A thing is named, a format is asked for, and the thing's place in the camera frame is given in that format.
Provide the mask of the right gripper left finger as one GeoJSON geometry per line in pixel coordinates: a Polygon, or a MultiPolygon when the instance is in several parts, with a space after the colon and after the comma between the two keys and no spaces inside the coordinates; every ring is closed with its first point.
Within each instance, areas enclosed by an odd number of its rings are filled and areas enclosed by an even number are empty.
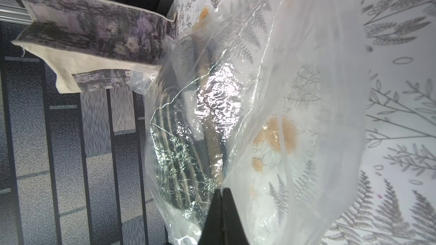
{"type": "Polygon", "coordinates": [[[221,191],[217,189],[213,194],[211,205],[198,245],[222,245],[222,226],[223,216],[221,191]]]}

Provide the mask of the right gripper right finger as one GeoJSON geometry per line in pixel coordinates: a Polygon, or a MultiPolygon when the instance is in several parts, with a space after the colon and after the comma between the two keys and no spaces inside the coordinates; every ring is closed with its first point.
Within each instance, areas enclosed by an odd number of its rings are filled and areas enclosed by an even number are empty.
{"type": "Polygon", "coordinates": [[[225,245],[249,245],[230,188],[223,189],[223,235],[225,245]]]}

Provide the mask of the clear plastic vacuum bag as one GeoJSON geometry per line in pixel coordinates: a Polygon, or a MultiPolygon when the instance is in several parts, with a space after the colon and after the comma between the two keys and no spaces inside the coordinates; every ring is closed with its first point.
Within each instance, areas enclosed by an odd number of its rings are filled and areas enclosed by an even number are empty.
{"type": "Polygon", "coordinates": [[[359,20],[358,0],[226,0],[165,47],[158,73],[132,68],[146,180],[170,244],[197,245],[209,211],[158,192],[151,93],[172,47],[184,37],[203,47],[192,112],[206,126],[214,192],[230,188],[249,245],[318,245],[357,198],[368,87],[359,20]]]}

